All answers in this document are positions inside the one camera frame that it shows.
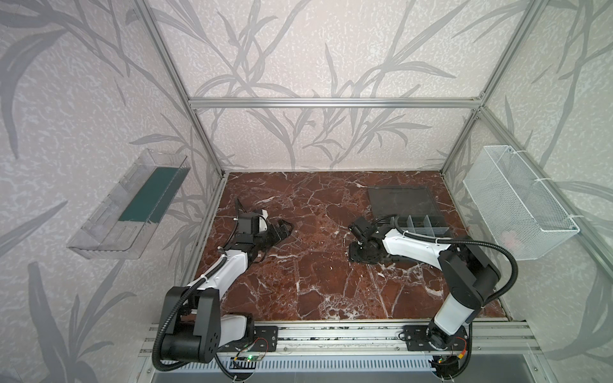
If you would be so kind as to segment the aluminium rear crossbar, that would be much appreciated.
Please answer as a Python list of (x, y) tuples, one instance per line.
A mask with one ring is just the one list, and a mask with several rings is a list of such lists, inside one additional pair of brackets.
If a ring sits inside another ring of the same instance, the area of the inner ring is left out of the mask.
[(193, 109), (475, 109), (481, 99), (475, 97), (193, 97)]

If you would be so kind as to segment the aluminium frame post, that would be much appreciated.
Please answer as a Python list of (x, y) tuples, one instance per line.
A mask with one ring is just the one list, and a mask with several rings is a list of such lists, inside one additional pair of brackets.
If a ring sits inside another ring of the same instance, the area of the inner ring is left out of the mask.
[(509, 69), (513, 60), (516, 58), (520, 48), (527, 40), (534, 26), (537, 24), (548, 3), (548, 1), (528, 2), (517, 24), (517, 27), (512, 33), (507, 46), (504, 48), (501, 57), (496, 63), (493, 72), (489, 76), (488, 81), (485, 83), (485, 87), (482, 89), (480, 96), (478, 97), (478, 105), (471, 108), (471, 113), (468, 120), (465, 122), (460, 135), (456, 139), (453, 148), (450, 150), (450, 154), (447, 156), (444, 164), (442, 165), (440, 170), (442, 175), (445, 175), (448, 170), (450, 170), (453, 161), (458, 158), (462, 146), (469, 138), (471, 131), (477, 122), (478, 114), (488, 105), (489, 99), (493, 96), (494, 91), (501, 82), (504, 74)]

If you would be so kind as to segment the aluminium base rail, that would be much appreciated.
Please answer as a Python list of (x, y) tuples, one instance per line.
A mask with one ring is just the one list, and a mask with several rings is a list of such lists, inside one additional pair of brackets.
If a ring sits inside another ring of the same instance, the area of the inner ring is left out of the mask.
[[(274, 326), (276, 350), (268, 356), (298, 355), (400, 355), (408, 349), (399, 338), (409, 325), (427, 325), (419, 319), (407, 320), (314, 320), (258, 321), (257, 327)], [(527, 322), (476, 319), (473, 322), (474, 354), (542, 354)]]

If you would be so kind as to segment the clear plastic organizer box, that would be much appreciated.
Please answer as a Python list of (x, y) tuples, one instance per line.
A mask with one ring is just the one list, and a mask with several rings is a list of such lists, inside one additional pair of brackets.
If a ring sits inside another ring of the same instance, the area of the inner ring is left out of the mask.
[(404, 236), (449, 237), (450, 225), (426, 187), (375, 186), (368, 189), (375, 231), (364, 250), (374, 263), (425, 263), (440, 269), (438, 257), (444, 244)]

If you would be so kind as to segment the pink object in basket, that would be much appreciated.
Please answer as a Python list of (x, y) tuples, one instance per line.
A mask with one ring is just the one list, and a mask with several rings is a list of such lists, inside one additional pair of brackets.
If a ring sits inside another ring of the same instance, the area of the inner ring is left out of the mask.
[(500, 234), (500, 244), (510, 252), (518, 252), (522, 247), (521, 237), (515, 231), (503, 231)]

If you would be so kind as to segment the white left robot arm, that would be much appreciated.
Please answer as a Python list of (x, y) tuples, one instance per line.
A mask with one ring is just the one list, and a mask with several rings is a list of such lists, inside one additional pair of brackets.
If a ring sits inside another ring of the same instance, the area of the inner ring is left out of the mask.
[(172, 287), (164, 297), (156, 338), (153, 367), (161, 372), (178, 370), (193, 362), (218, 362), (226, 345), (236, 348), (256, 343), (250, 314), (222, 314), (221, 300), (259, 255), (290, 237), (293, 223), (268, 221), (265, 210), (239, 212), (220, 258), (199, 278)]

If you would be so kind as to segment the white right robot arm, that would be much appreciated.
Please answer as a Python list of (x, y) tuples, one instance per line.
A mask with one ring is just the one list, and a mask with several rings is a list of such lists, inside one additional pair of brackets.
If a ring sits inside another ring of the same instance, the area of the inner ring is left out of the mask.
[(438, 350), (453, 345), (466, 325), (488, 304), (516, 283), (519, 267), (512, 253), (497, 244), (464, 237), (446, 237), (446, 228), (432, 225), (427, 215), (384, 215), (349, 225), (354, 263), (424, 263), (438, 269), (449, 294), (423, 331), (422, 341)]

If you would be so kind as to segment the clear wall shelf green bottom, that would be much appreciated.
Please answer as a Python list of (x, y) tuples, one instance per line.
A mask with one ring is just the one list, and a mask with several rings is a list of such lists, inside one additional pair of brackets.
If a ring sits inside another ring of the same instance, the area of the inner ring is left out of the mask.
[(143, 150), (67, 248), (85, 259), (139, 259), (190, 170), (185, 154)]

